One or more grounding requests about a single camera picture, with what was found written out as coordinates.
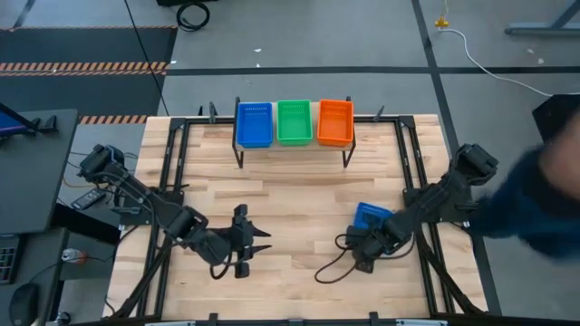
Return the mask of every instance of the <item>orange bin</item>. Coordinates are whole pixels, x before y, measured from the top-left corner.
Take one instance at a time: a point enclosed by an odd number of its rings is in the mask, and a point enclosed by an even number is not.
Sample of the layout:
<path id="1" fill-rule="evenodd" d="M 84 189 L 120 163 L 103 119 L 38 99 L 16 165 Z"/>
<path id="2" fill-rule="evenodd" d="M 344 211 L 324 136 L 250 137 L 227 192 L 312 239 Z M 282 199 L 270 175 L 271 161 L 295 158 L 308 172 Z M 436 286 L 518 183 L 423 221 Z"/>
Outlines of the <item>orange bin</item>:
<path id="1" fill-rule="evenodd" d="M 344 147 L 353 142 L 354 104 L 351 101 L 320 100 L 318 143 Z"/>

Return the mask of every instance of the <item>blue bin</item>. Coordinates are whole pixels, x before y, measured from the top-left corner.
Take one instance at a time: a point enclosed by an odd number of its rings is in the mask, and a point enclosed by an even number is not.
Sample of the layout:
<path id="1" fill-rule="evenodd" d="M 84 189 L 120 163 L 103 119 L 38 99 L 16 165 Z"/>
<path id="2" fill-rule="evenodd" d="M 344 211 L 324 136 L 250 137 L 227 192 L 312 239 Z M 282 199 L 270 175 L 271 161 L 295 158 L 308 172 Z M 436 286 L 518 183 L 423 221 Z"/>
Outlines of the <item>blue bin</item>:
<path id="1" fill-rule="evenodd" d="M 354 214 L 354 227 L 369 229 L 371 225 L 379 225 L 392 216 L 392 211 L 366 203 L 359 203 Z"/>
<path id="2" fill-rule="evenodd" d="M 237 143 L 245 149 L 272 145 L 272 103 L 239 103 L 237 105 Z"/>

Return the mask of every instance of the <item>white cable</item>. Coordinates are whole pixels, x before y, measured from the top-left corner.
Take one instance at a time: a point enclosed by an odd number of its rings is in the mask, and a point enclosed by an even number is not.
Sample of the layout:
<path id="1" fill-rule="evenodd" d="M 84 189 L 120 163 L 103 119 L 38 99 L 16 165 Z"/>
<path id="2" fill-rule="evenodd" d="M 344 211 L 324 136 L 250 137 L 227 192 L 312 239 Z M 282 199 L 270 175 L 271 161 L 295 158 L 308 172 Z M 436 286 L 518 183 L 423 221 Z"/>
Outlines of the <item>white cable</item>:
<path id="1" fill-rule="evenodd" d="M 534 91 L 534 92 L 536 92 L 536 93 L 538 93 L 540 95 L 544 95 L 544 96 L 547 96 L 547 97 L 552 97 L 554 95 L 554 94 L 545 93 L 543 91 L 539 91 L 539 90 L 533 88 L 532 86 L 529 86 L 529 85 L 524 84 L 521 81 L 514 81 L 512 79 L 509 79 L 508 77 L 498 76 L 498 75 L 496 75 L 496 74 L 488 71 L 487 69 L 483 68 L 483 66 L 481 64 L 479 64 L 478 62 L 476 62 L 475 59 L 473 59 L 471 57 L 471 54 L 469 54 L 469 50 L 468 50 L 468 39 L 467 39 L 467 37 L 465 37 L 465 35 L 462 32 L 460 32 L 458 30 L 454 30 L 452 28 L 440 28 L 439 30 L 440 30 L 440 32 L 451 32 L 451 33 L 455 33 L 455 34 L 461 36 L 461 38 L 463 38 L 463 45 L 465 47 L 465 54 L 468 56 L 469 60 L 471 62 L 473 62 L 475 65 L 477 65 L 482 71 L 484 71 L 489 76 L 491 76 L 491 77 L 493 77 L 493 78 L 495 78 L 497 80 L 500 80 L 500 81 L 513 82 L 513 83 L 518 84 L 520 86 L 524 86 L 527 89 L 529 89 L 531 91 Z M 573 93 L 567 93 L 567 95 L 580 95 L 580 91 L 579 92 L 573 92 Z"/>

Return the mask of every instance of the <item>small yellow object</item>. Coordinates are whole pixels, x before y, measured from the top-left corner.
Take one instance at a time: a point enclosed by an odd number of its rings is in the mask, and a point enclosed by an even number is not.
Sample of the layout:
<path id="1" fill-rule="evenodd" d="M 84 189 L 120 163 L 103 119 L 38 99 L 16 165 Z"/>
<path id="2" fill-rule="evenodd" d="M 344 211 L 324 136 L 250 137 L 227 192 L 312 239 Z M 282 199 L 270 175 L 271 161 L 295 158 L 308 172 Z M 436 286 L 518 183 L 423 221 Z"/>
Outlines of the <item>small yellow object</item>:
<path id="1" fill-rule="evenodd" d="M 441 16 L 435 22 L 435 26 L 437 26 L 439 28 L 441 28 L 441 27 L 449 27 L 450 26 L 450 22 L 446 21 L 445 18 L 443 16 Z"/>

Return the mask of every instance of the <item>green bin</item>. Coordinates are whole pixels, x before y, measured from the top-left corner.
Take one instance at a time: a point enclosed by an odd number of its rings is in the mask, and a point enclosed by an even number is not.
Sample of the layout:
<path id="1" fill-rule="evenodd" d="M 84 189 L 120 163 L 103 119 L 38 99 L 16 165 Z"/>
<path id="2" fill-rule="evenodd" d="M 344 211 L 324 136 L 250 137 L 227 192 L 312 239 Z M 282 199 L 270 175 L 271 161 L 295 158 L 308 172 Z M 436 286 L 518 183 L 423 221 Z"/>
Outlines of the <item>green bin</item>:
<path id="1" fill-rule="evenodd" d="M 305 146 L 312 141 L 310 101 L 278 101 L 277 137 L 283 146 Z"/>

